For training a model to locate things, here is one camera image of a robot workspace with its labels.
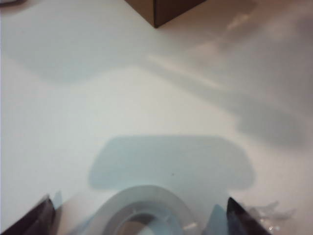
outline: white table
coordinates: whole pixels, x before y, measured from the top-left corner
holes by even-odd
[[[153,184],[213,233],[231,195],[311,234],[313,4],[292,2],[210,0],[159,29],[123,0],[1,9],[1,231],[49,193],[74,234]]]

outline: white surface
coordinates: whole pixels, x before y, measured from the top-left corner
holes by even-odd
[[[256,2],[210,0],[157,30],[123,0],[1,9],[1,231],[59,192],[74,234],[148,183],[212,234],[230,195],[278,200],[296,209],[284,234],[311,234],[313,3]]]

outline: cardboard box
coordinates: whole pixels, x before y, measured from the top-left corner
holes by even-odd
[[[172,20],[205,0],[125,0],[153,27]]]

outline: tape roll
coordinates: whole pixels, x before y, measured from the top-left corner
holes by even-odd
[[[189,209],[157,186],[137,186],[109,199],[91,221],[87,235],[199,235]]]

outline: black plastic piece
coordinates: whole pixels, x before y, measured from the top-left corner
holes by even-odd
[[[227,220],[229,235],[270,235],[231,197],[227,204]]]
[[[45,197],[1,235],[49,235],[54,217],[53,204],[49,197]]]

